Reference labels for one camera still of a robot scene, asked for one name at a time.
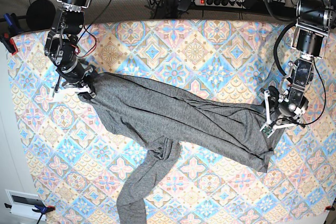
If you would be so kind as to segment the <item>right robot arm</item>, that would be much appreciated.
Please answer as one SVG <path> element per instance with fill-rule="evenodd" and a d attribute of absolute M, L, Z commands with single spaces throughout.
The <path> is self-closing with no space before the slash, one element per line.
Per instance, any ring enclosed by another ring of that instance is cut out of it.
<path fill-rule="evenodd" d="M 57 0 L 60 7 L 56 10 L 55 18 L 47 35 L 45 56 L 50 59 L 59 74 L 54 87 L 54 94 L 60 95 L 60 86 L 65 91 L 73 91 L 86 100 L 95 98 L 96 92 L 92 84 L 94 69 L 92 66 L 83 67 L 78 55 L 78 35 L 83 29 L 84 9 L 92 0 Z"/>

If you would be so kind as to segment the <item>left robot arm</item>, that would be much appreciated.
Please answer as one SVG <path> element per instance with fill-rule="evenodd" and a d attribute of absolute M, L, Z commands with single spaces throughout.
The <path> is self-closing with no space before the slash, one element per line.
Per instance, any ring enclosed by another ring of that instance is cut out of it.
<path fill-rule="evenodd" d="M 288 85 L 282 90 L 270 86 L 264 91 L 264 105 L 266 121 L 260 128 L 267 137 L 271 137 L 276 130 L 305 126 L 301 117 L 308 108 L 309 101 L 304 92 L 313 79 L 316 71 L 316 58 L 322 58 L 321 47 L 328 39 L 331 27 L 335 21 L 335 12 L 331 0 L 299 0 L 297 4 L 297 19 L 281 32 L 274 45 L 274 61 L 283 75 L 281 81 Z M 300 57 L 288 62 L 289 70 L 285 72 L 278 59 L 277 48 L 283 35 L 295 27 L 292 48 L 299 51 Z"/>

